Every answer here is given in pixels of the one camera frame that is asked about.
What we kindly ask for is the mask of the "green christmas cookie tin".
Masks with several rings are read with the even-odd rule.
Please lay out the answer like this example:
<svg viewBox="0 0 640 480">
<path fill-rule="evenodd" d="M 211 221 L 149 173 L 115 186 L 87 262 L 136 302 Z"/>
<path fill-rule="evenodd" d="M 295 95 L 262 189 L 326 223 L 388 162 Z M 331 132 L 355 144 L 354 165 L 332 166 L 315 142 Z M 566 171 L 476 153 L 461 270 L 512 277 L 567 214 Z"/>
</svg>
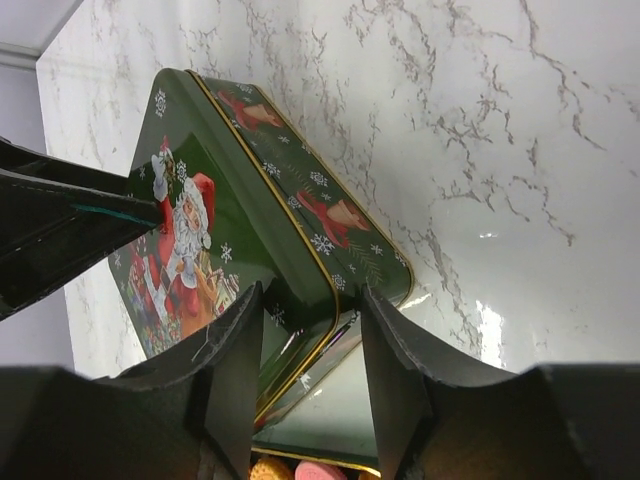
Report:
<svg viewBox="0 0 640 480">
<path fill-rule="evenodd" d="M 267 311 L 287 333 L 267 358 L 255 425 L 280 422 L 361 340 L 361 287 L 394 305 L 415 283 L 409 260 L 258 86 L 195 75 L 210 133 L 278 276 Z"/>
</svg>

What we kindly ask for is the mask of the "gold tin lid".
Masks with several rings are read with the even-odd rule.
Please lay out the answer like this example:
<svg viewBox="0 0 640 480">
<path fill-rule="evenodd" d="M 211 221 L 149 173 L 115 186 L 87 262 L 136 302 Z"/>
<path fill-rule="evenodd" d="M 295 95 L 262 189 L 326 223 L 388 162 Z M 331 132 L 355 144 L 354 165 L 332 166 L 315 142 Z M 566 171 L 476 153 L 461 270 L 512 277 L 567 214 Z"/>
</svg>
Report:
<svg viewBox="0 0 640 480">
<path fill-rule="evenodd" d="M 339 319 L 329 269 L 281 188 L 284 169 L 257 149 L 258 127 L 279 125 L 249 87 L 160 70 L 127 192 L 152 201 L 161 222 L 109 259 L 146 357 L 213 326 L 261 284 L 259 415 L 311 364 Z"/>
</svg>

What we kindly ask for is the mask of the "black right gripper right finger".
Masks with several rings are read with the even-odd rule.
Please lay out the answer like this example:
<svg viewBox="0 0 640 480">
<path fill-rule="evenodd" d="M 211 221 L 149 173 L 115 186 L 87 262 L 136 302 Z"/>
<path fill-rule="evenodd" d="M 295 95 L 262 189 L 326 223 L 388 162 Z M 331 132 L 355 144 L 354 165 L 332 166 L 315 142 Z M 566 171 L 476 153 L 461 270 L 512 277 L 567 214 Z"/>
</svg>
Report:
<svg viewBox="0 0 640 480">
<path fill-rule="evenodd" d="M 359 309 L 383 478 L 638 477 L 637 365 L 511 373 L 422 329 L 370 287 Z"/>
</svg>

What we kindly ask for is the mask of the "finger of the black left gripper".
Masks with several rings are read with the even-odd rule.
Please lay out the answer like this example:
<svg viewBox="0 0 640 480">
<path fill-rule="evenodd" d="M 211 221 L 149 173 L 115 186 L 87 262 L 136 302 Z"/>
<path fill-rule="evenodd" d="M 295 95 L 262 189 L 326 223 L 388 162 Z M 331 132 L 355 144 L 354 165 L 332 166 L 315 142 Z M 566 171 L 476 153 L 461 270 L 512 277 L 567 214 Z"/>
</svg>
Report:
<svg viewBox="0 0 640 480">
<path fill-rule="evenodd" d="M 163 215 L 125 178 L 1 141 L 1 316 L 42 300 L 153 230 Z"/>
</svg>

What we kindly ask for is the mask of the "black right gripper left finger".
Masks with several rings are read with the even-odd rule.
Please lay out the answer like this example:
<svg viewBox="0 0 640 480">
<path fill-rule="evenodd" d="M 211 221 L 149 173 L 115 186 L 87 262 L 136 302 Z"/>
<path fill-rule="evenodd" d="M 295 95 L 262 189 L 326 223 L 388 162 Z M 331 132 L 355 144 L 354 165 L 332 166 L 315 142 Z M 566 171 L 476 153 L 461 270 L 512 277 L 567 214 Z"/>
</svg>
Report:
<svg viewBox="0 0 640 480">
<path fill-rule="evenodd" d="M 1 372 L 5 479 L 245 479 L 263 339 L 263 288 L 121 375 Z"/>
</svg>

